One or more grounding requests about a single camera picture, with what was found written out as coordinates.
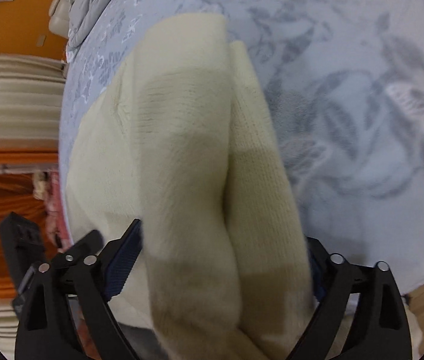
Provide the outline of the cream knitted sweater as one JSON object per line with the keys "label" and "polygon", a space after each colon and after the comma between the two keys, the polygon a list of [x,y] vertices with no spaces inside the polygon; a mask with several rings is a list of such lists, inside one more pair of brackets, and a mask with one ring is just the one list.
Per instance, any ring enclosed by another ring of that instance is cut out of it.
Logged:
{"label": "cream knitted sweater", "polygon": [[79,126],[65,186],[74,237],[143,249],[112,302],[171,359],[284,359],[313,312],[306,242],[247,49],[223,16],[151,27]]}

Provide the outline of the red patterned blanket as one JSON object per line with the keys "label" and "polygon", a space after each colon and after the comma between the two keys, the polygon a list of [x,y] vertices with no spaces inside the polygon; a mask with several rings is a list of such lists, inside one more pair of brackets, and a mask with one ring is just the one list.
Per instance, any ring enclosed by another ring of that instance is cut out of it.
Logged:
{"label": "red patterned blanket", "polygon": [[35,172],[32,181],[33,196],[42,200],[46,210],[45,233],[58,250],[63,252],[71,247],[71,240],[61,204],[59,174],[57,171]]}

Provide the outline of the cream curtain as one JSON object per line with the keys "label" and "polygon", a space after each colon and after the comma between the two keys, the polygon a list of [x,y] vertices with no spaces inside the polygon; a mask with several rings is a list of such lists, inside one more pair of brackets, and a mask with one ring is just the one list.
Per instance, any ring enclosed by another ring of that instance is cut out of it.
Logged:
{"label": "cream curtain", "polygon": [[56,150],[66,79],[60,60],[0,54],[0,150]]}

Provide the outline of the beige pillow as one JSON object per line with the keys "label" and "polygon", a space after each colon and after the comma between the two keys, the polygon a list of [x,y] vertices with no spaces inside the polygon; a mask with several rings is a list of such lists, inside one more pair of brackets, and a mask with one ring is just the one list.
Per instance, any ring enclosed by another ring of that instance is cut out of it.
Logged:
{"label": "beige pillow", "polygon": [[68,38],[71,0],[52,0],[49,7],[49,30],[61,38]]}

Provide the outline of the blue butterfly bed sheet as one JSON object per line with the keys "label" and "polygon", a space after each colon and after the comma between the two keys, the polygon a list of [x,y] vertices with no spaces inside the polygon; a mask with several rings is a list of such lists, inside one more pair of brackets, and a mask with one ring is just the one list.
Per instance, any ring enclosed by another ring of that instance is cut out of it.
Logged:
{"label": "blue butterfly bed sheet", "polygon": [[424,0],[111,0],[75,52],[61,110],[61,179],[79,123],[157,22],[219,13],[270,107],[307,235],[424,285]]}

